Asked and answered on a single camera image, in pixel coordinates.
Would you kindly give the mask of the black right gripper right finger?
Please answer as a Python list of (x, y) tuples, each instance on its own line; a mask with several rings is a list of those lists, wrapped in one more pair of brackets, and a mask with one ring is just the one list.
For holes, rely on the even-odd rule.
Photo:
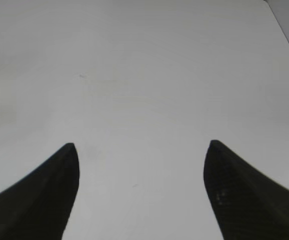
[(225, 240), (289, 240), (289, 189), (211, 140), (203, 181)]

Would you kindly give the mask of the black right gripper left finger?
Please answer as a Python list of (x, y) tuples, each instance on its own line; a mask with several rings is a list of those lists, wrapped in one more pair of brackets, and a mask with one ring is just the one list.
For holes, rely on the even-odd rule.
[(0, 192), (0, 240), (60, 240), (80, 183), (76, 147), (66, 143)]

